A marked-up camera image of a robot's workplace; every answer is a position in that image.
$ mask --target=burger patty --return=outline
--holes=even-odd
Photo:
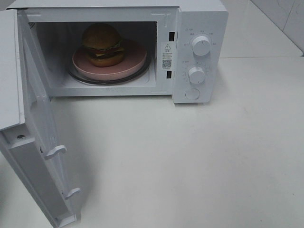
[[[110,58],[110,57],[116,56],[116,55],[118,55],[118,54],[120,54],[122,52],[123,51],[116,51],[116,52],[108,53],[108,54],[105,54],[105,55],[102,55],[102,56],[96,56],[95,54],[93,54],[93,53],[91,53],[89,51],[87,53],[92,58],[103,59],[103,58]]]

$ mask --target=microwave door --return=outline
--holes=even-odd
[[[76,220],[44,74],[27,17],[0,11],[0,151],[51,225]]]

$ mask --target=white microwave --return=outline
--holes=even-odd
[[[50,107],[54,96],[172,95],[208,102],[228,12],[220,0],[16,0],[0,12],[0,150],[53,227],[76,220]],[[113,26],[147,51],[125,78],[90,81],[72,56],[84,30]]]

